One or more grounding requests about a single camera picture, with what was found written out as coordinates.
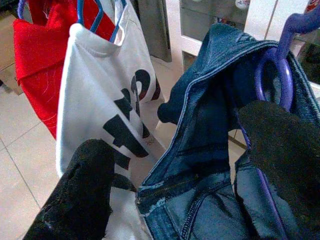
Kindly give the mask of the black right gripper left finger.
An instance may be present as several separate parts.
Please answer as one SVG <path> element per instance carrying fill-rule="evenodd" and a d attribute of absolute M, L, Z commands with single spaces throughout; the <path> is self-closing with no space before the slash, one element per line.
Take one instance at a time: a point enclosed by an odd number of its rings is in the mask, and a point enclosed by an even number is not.
<path fill-rule="evenodd" d="M 111 214 L 114 176 L 113 149 L 103 140 L 83 142 L 24 239 L 101 240 Z"/>

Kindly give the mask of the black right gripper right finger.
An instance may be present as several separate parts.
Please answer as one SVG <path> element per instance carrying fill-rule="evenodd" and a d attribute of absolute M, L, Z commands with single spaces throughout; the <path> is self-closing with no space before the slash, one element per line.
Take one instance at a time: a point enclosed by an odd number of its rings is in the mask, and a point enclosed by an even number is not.
<path fill-rule="evenodd" d="M 320 238 L 320 129 L 269 101 L 238 111 L 251 161 L 285 200 L 304 240 Z"/>

